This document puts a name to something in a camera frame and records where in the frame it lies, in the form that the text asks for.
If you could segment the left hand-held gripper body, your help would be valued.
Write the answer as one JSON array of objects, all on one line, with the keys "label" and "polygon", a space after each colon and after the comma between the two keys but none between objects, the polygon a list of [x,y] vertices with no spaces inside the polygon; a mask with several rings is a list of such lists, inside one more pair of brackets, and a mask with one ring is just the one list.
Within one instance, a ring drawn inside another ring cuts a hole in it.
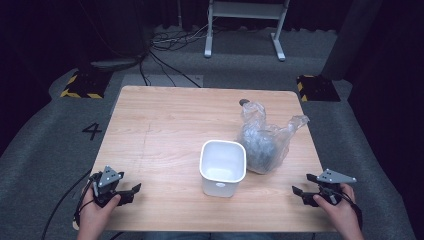
[{"label": "left hand-held gripper body", "polygon": [[98,206],[106,206],[118,194],[116,187],[123,176],[123,172],[116,172],[109,165],[106,165],[103,171],[93,175],[94,201]]}]

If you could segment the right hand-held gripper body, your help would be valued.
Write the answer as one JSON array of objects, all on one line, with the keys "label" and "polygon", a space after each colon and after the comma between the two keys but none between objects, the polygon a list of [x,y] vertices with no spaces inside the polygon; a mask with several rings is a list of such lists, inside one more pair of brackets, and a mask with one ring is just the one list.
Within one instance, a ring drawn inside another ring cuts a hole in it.
[{"label": "right hand-held gripper body", "polygon": [[355,177],[326,169],[316,178],[320,195],[330,204],[338,204],[342,200],[341,183],[356,183]]}]

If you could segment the clear plastic bag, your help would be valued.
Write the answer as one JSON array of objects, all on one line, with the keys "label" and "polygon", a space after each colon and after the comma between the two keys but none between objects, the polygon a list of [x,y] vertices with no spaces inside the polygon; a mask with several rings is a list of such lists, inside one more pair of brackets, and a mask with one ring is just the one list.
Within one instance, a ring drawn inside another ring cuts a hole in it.
[{"label": "clear plastic bag", "polygon": [[265,175],[279,167],[289,152],[292,137],[309,122],[306,115],[295,115],[285,127],[267,123],[265,107],[247,99],[239,101],[243,124],[237,141],[245,148],[249,171]]}]

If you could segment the white plastic bin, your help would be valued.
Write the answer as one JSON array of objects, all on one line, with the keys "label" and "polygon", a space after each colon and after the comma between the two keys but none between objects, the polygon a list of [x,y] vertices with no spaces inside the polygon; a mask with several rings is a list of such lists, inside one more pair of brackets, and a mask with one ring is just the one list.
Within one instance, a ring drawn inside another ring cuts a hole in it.
[{"label": "white plastic bin", "polygon": [[199,172],[206,195],[232,197],[245,178],[246,170],[246,151],[241,144],[209,140],[202,146]]}]

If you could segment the person's right hand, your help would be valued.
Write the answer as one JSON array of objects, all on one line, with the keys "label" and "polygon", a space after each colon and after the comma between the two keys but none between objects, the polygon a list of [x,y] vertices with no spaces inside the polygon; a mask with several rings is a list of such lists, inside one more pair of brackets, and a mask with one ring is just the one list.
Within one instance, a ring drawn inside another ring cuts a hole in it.
[{"label": "person's right hand", "polygon": [[361,231],[358,224],[357,215],[346,200],[342,200],[337,205],[331,205],[319,195],[314,195],[313,198],[316,203],[326,212],[338,233],[339,231]]}]

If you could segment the person's left hand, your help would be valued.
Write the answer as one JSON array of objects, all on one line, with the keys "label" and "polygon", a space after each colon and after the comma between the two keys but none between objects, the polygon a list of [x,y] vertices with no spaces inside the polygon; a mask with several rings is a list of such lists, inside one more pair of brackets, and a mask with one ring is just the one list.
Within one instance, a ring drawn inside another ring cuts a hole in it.
[{"label": "person's left hand", "polygon": [[89,188],[83,199],[83,208],[80,210],[78,233],[103,233],[113,210],[120,201],[120,195],[115,195],[104,207],[99,207],[93,199],[92,188]]}]

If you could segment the black yellow striped base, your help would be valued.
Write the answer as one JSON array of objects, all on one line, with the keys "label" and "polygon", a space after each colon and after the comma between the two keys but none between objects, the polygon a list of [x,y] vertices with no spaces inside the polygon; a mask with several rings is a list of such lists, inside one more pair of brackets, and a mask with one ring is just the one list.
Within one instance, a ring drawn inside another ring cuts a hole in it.
[{"label": "black yellow striped base", "polygon": [[339,102],[340,97],[333,82],[321,75],[301,75],[296,79],[300,99],[306,101]]},{"label": "black yellow striped base", "polygon": [[112,72],[94,72],[91,74],[76,71],[69,79],[61,97],[103,99]]}]

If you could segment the grey flat stand base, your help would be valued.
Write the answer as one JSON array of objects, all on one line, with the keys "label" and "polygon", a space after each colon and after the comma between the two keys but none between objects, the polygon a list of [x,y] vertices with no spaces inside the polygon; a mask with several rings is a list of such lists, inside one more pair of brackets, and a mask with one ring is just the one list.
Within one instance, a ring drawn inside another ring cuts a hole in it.
[{"label": "grey flat stand base", "polygon": [[91,65],[99,71],[115,72],[132,68],[140,63],[139,59],[124,58],[92,62]]}]

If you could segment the grey pillar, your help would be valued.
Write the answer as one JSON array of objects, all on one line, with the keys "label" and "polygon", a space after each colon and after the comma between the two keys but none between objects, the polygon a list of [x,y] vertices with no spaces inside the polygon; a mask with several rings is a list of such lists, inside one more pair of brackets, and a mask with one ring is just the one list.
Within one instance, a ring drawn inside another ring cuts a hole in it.
[{"label": "grey pillar", "polygon": [[383,0],[353,0],[321,71],[328,80],[342,80],[353,64]]}]

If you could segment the white metal stand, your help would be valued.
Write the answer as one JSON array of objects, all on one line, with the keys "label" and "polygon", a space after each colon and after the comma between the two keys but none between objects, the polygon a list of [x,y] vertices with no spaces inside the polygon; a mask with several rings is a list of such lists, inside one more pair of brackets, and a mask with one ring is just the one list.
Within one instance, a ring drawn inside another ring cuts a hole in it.
[{"label": "white metal stand", "polygon": [[270,34],[277,58],[280,61],[286,59],[280,35],[291,0],[284,0],[281,4],[271,3],[245,3],[245,2],[223,2],[219,0],[209,0],[207,11],[207,35],[205,40],[204,56],[212,56],[213,46],[213,20],[215,17],[224,18],[245,18],[245,19],[265,19],[277,20],[277,28]]}]

